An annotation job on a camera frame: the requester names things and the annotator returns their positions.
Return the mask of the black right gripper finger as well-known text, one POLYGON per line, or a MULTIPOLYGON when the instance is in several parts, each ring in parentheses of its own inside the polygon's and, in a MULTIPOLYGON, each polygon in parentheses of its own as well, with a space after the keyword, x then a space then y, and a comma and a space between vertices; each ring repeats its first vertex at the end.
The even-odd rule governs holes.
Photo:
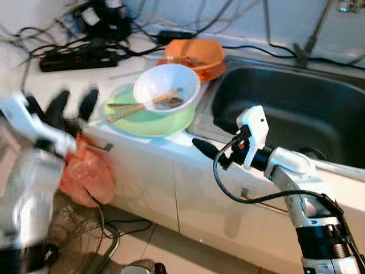
POLYGON ((199 138, 193 138, 191 142, 204 156, 221 165, 221 167, 227 166, 227 157, 214 144, 199 138))

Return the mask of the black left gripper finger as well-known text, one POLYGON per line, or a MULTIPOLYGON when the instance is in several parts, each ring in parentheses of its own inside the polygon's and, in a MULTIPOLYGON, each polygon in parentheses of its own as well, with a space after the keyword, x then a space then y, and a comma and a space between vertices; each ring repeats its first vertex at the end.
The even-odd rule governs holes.
POLYGON ((70 90, 62 88, 57 96, 51 100, 46 109, 46 123, 58 130, 65 130, 66 121, 63 117, 68 97, 70 97, 70 90))
POLYGON ((82 121, 89 121, 91 114, 94 111, 98 101, 99 89, 89 88, 84 94, 79 104, 79 119, 82 121))

